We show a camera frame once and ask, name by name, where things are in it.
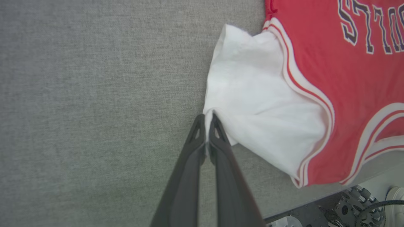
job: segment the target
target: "cable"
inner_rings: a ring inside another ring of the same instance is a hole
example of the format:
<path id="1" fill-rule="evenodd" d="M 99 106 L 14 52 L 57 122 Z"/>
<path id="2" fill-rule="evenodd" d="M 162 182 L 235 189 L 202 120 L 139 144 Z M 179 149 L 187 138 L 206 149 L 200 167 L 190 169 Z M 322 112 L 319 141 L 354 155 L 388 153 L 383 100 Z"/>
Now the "cable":
<path id="1" fill-rule="evenodd" d="M 360 225 L 360 221 L 361 221 L 360 218 L 362 217 L 363 214 L 368 213 L 369 211 L 371 211 L 371 210 L 373 210 L 373 209 L 375 209 L 375 208 L 378 208 L 378 207 L 380 207 L 380 206 L 390 206 L 390 205 L 404 205 L 404 200 L 389 200 L 389 201 L 383 201 L 383 202 L 378 202 L 378 203 L 375 203 L 375 204 L 372 204 L 372 205 L 366 207 L 365 209 L 363 209 L 363 210 L 359 213 L 358 217 L 356 217 L 355 226 L 356 226 L 356 227 L 361 227 L 361 225 Z"/>

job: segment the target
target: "white trim stripe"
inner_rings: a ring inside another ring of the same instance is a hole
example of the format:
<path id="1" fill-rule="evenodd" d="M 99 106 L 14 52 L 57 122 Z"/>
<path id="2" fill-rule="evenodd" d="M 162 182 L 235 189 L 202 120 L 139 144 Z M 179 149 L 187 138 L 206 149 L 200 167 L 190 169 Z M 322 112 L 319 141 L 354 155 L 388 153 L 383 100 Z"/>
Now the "white trim stripe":
<path id="1" fill-rule="evenodd" d="M 386 151 L 379 152 L 388 147 L 404 146 L 404 136 L 395 136 L 382 139 L 375 143 L 378 135 L 383 131 L 383 129 L 389 125 L 392 121 L 404 117 L 404 103 L 392 103 L 381 110 L 379 110 L 372 119 L 367 123 L 361 138 L 359 140 L 358 149 L 356 150 L 355 160 L 352 164 L 351 172 L 348 177 L 340 181 L 341 184 L 350 184 L 358 175 L 359 170 L 362 166 L 371 159 L 386 153 Z"/>
<path id="2" fill-rule="evenodd" d="M 327 114 L 327 118 L 328 118 L 328 127 L 327 127 L 327 131 L 325 134 L 325 138 L 323 140 L 322 145 L 320 145 L 320 147 L 314 151 L 312 154 L 310 154 L 309 156 L 307 156 L 301 163 L 300 169 L 299 169 L 299 179 L 292 179 L 292 182 L 296 185 L 297 188 L 300 188 L 302 186 L 306 186 L 308 185 L 308 163 L 310 162 L 310 160 L 315 157 L 317 154 L 319 154 L 324 146 L 327 144 L 331 132 L 334 128 L 334 123 L 335 123 L 335 112 L 334 112 L 334 108 L 333 105 L 331 103 L 331 101 L 328 99 L 328 97 L 321 92 L 318 88 L 316 88 L 314 85 L 312 85 L 303 75 L 302 73 L 299 71 L 299 68 L 297 67 L 296 61 L 295 61 L 295 55 L 293 52 L 293 46 L 292 46 L 292 42 L 290 40 L 290 38 L 287 36 L 285 30 L 283 29 L 281 23 L 276 19 L 276 18 L 272 18 L 270 21 L 270 25 L 268 27 L 268 31 L 271 31 L 272 33 L 274 33 L 284 52 L 284 62 L 285 64 L 283 65 L 283 76 L 287 82 L 287 84 L 297 93 L 306 96 L 312 100 L 314 100 L 315 102 L 317 102 L 318 104 L 320 104 L 323 109 L 325 110 L 326 114 Z"/>

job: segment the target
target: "gray table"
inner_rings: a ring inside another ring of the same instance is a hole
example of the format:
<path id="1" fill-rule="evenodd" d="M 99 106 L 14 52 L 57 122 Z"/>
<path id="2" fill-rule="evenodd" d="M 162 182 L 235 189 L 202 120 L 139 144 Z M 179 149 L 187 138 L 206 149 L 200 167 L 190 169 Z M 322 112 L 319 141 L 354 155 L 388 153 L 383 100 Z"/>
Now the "gray table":
<path id="1" fill-rule="evenodd" d="M 257 34 L 263 20 L 263 0 L 0 1 L 0 226 L 148 226 L 223 24 Z M 343 189 L 298 190 L 234 152 L 263 216 Z M 403 162 L 385 155 L 357 181 Z M 200 226 L 215 223 L 205 162 Z"/>

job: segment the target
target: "red jersey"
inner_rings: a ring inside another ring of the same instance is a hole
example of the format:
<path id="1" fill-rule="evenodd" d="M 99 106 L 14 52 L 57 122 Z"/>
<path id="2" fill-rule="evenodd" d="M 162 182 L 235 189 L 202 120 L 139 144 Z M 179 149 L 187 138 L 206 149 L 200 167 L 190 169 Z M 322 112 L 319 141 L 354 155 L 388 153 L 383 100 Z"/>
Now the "red jersey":
<path id="1" fill-rule="evenodd" d="M 368 160 L 404 150 L 403 2 L 267 0 L 266 5 L 263 30 L 280 41 L 286 82 L 324 108 L 328 125 L 301 163 L 296 186 L 348 184 Z"/>

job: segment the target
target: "red trim stripe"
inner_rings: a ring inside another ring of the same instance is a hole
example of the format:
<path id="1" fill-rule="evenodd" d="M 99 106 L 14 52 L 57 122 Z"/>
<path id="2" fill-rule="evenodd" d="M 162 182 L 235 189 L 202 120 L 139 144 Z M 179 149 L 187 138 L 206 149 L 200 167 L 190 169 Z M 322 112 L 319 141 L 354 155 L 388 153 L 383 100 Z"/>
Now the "red trim stripe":
<path id="1" fill-rule="evenodd" d="M 366 143 L 365 148 L 364 148 L 363 151 L 362 151 L 362 154 L 361 154 L 361 156 L 360 156 L 359 162 L 358 162 L 358 164 L 356 165 L 355 172 L 353 173 L 352 176 L 350 176 L 349 178 L 347 178 L 346 180 L 344 180 L 344 181 L 342 182 L 343 185 L 344 185 L 349 179 L 351 179 L 353 176 L 355 176 L 356 172 L 357 172 L 358 169 L 359 169 L 359 166 L 360 166 L 361 163 L 362 163 L 363 155 L 365 154 L 365 151 L 370 147 L 370 145 L 371 145 L 371 144 L 370 144 L 370 141 L 372 140 L 372 138 L 373 138 L 374 134 L 376 133 L 376 131 L 380 128 L 380 126 L 381 126 L 388 118 L 390 118 L 390 117 L 393 116 L 393 115 L 399 114 L 399 113 L 404 113 L 404 111 L 403 111 L 403 110 L 394 111 L 394 112 L 390 113 L 389 115 L 385 116 L 385 117 L 383 118 L 383 120 L 381 120 L 381 121 L 376 125 L 375 129 L 372 131 L 372 134 L 371 134 L 370 137 L 369 137 L 368 142 Z"/>
<path id="2" fill-rule="evenodd" d="M 334 122 L 334 118 L 332 117 L 332 111 L 331 111 L 331 108 L 327 105 L 327 103 L 322 99 L 322 98 L 320 98 L 316 93 L 314 93 L 314 92 L 312 92 L 312 91 L 309 91 L 309 90 L 307 90 L 307 89 L 305 89 L 304 87 L 302 87 L 299 83 L 297 83 L 297 81 L 293 78 L 293 75 L 292 75 L 292 73 L 291 73 L 291 71 L 290 71 L 290 67 L 289 67 L 289 47 L 288 47 L 288 45 L 287 45 L 287 43 L 286 43 L 286 41 L 285 41 L 285 38 L 283 37 L 283 34 L 282 34 L 282 32 L 280 31 L 280 29 L 279 28 L 277 28 L 275 25 L 273 25 L 273 24 L 270 24 L 269 26 L 268 26 L 268 28 L 269 27 L 273 27 L 273 28 L 275 28 L 278 32 L 279 32 L 279 34 L 281 35 L 281 37 L 282 37 L 282 40 L 283 40 L 283 43 L 285 44 L 285 47 L 286 47 L 286 51 L 287 51 L 287 71 L 288 71 L 288 76 L 289 76 L 289 78 L 292 80 L 292 82 L 293 82 L 293 84 L 294 85 L 296 85 L 299 89 L 301 89 L 302 91 L 304 91 L 304 92 L 306 92 L 306 93 L 309 93 L 309 94 L 311 94 L 311 95 L 313 95 L 314 97 L 316 97 L 316 98 L 318 98 L 320 101 L 322 101 L 324 104 L 325 104 L 325 106 L 328 108 L 328 110 L 330 111 L 330 115 L 331 115 L 331 121 L 332 122 Z"/>
<path id="3" fill-rule="evenodd" d="M 365 160 L 368 160 L 369 158 L 371 158 L 371 157 L 373 157 L 373 156 L 375 156 L 375 155 L 378 155 L 378 154 L 382 153 L 383 151 L 390 150 L 390 149 L 397 149 L 397 148 L 404 148 L 404 145 L 397 145 L 397 146 L 386 147 L 386 148 L 384 148 L 384 149 L 381 149 L 380 151 L 377 151 L 377 152 L 375 152 L 375 153 L 369 155 L 368 157 L 365 158 Z"/>

